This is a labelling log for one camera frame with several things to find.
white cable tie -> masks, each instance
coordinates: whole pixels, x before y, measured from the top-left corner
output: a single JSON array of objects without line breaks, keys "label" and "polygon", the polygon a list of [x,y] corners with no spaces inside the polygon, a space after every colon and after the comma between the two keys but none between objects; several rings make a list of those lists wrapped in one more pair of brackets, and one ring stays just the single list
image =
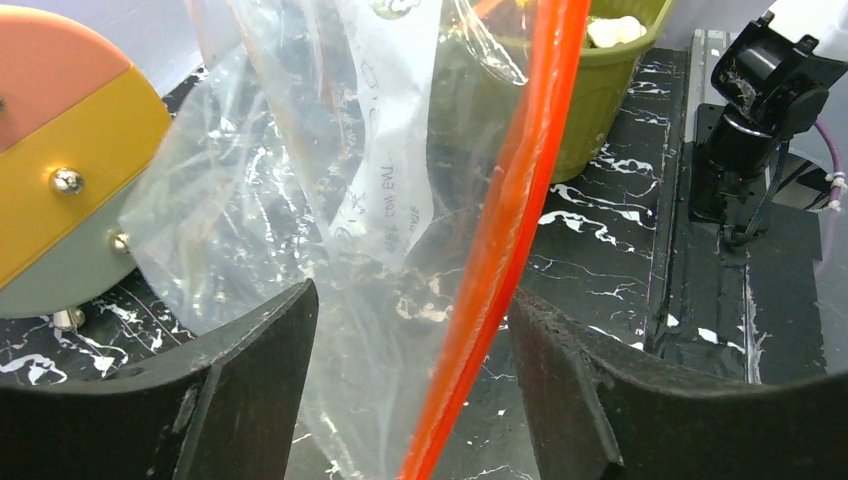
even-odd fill
[{"label": "white cable tie", "polygon": [[827,205],[825,205],[822,208],[811,208],[807,211],[810,212],[810,213],[823,213],[823,212],[826,212],[828,210],[833,210],[834,212],[841,212],[842,211],[842,203],[839,200],[831,200],[830,202],[827,203]]},{"label": "white cable tie", "polygon": [[832,188],[838,188],[843,192],[848,191],[848,185],[845,184],[845,179],[843,177],[834,178],[833,181],[830,183],[830,186]]},{"label": "white cable tie", "polygon": [[844,179],[845,178],[845,172],[833,172],[833,173],[828,173],[827,175],[824,176],[824,179],[827,180],[828,182],[832,182],[836,178],[843,178]]}]

black cable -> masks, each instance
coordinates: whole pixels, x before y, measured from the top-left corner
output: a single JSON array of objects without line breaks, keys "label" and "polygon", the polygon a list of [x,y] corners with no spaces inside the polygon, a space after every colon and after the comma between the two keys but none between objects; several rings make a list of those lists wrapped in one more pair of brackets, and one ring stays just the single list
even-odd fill
[{"label": "black cable", "polygon": [[820,204],[824,199],[826,199],[829,195],[830,195],[830,192],[819,193],[818,195],[816,195],[815,200],[813,200],[809,205],[804,207],[804,210],[809,210],[809,209],[815,207],[816,205]]},{"label": "black cable", "polygon": [[806,169],[810,168],[810,165],[812,165],[812,164],[813,164],[813,162],[811,162],[809,160],[804,160],[804,163],[802,163],[800,167],[798,167],[794,172],[790,173],[789,176],[786,177],[785,180],[780,182],[780,186],[777,187],[777,191],[779,192],[779,191],[783,190],[784,188],[786,188],[787,185],[792,183],[792,180],[795,180],[796,178],[800,177],[801,174],[804,173],[804,171]]},{"label": "black cable", "polygon": [[760,228],[760,222],[762,222],[769,205],[771,205],[771,201],[774,199],[774,196],[777,194],[777,190],[780,187],[779,181],[783,175],[783,167],[786,165],[787,158],[789,158],[789,141],[783,141],[780,143],[780,148],[777,151],[777,165],[774,167],[774,174],[772,175],[769,188],[766,190],[766,194],[763,196],[760,204],[757,205],[757,209],[754,210],[754,214],[751,216],[751,221],[749,221],[748,226],[745,227],[745,232],[738,235],[733,225],[730,225],[729,228],[725,228],[724,240],[729,245],[738,247],[748,243],[752,238],[754,238],[754,235],[757,233],[757,229]]}]

yellow segment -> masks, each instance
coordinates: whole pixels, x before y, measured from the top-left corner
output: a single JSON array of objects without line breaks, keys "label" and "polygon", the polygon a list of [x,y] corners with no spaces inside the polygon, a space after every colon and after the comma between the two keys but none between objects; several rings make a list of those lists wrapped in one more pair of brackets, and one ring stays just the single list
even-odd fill
[{"label": "yellow segment", "polygon": [[[141,173],[170,122],[133,67],[0,153],[0,289]],[[61,167],[82,174],[80,193],[50,187]]]}]

screw head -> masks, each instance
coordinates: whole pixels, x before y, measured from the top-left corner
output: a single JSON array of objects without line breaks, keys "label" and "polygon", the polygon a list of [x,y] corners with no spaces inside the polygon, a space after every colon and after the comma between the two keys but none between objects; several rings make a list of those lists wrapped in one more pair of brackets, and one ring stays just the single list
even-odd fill
[{"label": "screw head", "polygon": [[76,195],[85,186],[85,179],[78,171],[62,167],[50,175],[50,186],[62,195]]},{"label": "screw head", "polygon": [[63,332],[72,332],[85,323],[85,314],[77,307],[53,314],[53,326]]},{"label": "screw head", "polygon": [[109,238],[109,246],[115,253],[129,253],[130,236],[124,232],[115,232]]}]

green basket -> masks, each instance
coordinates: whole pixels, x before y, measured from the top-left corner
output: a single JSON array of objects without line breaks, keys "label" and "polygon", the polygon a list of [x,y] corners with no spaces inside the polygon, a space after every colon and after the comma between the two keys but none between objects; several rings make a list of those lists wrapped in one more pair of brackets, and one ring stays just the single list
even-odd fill
[{"label": "green basket", "polygon": [[[612,48],[584,48],[569,107],[568,123],[551,181],[574,178],[598,153],[627,93],[642,54],[654,46],[676,0],[593,0],[591,14],[632,15],[648,29],[638,40]],[[444,2],[443,41],[436,50],[427,145],[478,156],[497,156],[521,98],[522,87],[493,75],[452,28],[453,2]],[[527,71],[525,38],[496,32],[493,39]]]},{"label": "green basket", "polygon": [[580,175],[606,141],[636,65],[668,22],[676,0],[593,0],[591,14],[632,15],[648,29],[633,42],[612,48],[584,48],[568,109],[568,122],[551,182]]}]

